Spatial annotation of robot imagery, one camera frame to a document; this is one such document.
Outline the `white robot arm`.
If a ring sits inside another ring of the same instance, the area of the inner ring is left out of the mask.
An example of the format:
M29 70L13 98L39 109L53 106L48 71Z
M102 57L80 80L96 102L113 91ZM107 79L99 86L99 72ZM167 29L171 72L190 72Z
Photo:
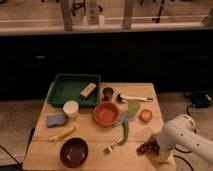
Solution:
M181 114L165 122L156 134L156 140L160 147L159 160L166 161L175 146L180 145L213 164L213 140L196 134L195 128L195 121L186 114Z

